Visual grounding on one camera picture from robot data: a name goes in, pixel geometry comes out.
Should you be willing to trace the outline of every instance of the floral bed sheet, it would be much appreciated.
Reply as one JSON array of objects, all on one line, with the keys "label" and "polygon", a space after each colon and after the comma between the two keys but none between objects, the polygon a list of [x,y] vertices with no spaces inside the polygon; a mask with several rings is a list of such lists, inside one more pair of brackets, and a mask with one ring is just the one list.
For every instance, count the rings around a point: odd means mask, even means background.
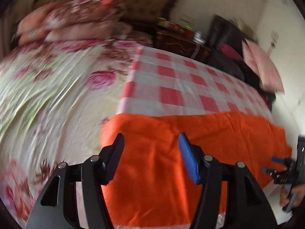
[{"label": "floral bed sheet", "polygon": [[[128,39],[139,36],[149,45],[141,33]],[[127,40],[34,43],[0,63],[0,197],[23,228],[59,162],[99,153],[101,127],[116,114],[139,47]]]}]

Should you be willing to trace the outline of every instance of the orange cloth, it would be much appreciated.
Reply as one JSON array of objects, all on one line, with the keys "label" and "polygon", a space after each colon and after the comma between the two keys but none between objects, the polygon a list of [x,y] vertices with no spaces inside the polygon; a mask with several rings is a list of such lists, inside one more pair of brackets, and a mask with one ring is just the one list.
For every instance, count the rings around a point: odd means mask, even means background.
[{"label": "orange cloth", "polygon": [[[102,188],[112,222],[121,226],[164,227],[191,222],[201,186],[186,172],[178,147],[181,132],[222,163],[245,162],[261,187],[271,181],[261,173],[263,166],[283,168],[272,163],[271,157],[291,155],[282,128],[263,117],[242,113],[119,114],[104,125],[101,145],[111,145],[119,132],[125,136],[125,148],[114,179]],[[226,190],[222,191],[220,213],[226,206]]]}]

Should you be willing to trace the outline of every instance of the metal bolt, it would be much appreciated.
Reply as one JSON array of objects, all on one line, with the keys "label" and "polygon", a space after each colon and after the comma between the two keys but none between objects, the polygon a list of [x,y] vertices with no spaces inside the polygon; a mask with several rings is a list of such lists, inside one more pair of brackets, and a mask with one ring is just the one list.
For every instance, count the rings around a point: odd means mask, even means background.
[{"label": "metal bolt", "polygon": [[211,155],[205,155],[204,160],[208,161],[208,162],[211,162],[213,160],[213,157]]},{"label": "metal bolt", "polygon": [[91,160],[91,162],[96,162],[97,160],[99,160],[99,156],[98,155],[93,155],[91,158],[90,158],[90,160]]},{"label": "metal bolt", "polygon": [[244,162],[238,162],[238,163],[237,163],[237,166],[238,166],[239,168],[245,168],[245,167],[246,167],[246,165],[245,165]]},{"label": "metal bolt", "polygon": [[66,162],[61,162],[61,163],[58,164],[58,168],[60,168],[60,169],[63,169],[63,168],[65,168],[66,166],[67,166],[67,163],[66,163]]}]

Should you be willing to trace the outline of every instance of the checkered tablecloth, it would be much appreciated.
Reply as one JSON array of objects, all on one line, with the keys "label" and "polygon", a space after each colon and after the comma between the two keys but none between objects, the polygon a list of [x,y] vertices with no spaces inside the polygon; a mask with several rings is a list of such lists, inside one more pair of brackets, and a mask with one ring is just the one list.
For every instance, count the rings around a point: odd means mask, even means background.
[{"label": "checkered tablecloth", "polygon": [[143,47],[133,62],[117,114],[205,115],[227,111],[271,120],[264,100],[244,82],[195,60]]}]

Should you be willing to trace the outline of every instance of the blue rubber pad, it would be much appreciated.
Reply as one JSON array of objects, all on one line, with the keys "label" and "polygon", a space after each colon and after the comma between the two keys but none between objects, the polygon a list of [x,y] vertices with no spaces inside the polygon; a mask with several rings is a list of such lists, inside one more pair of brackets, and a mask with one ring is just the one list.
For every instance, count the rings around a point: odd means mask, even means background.
[{"label": "blue rubber pad", "polygon": [[180,133],[178,137],[179,149],[189,174],[189,177],[193,180],[195,184],[198,184],[200,181],[198,164],[195,160],[195,157],[190,149],[189,141],[187,140],[185,134]]}]

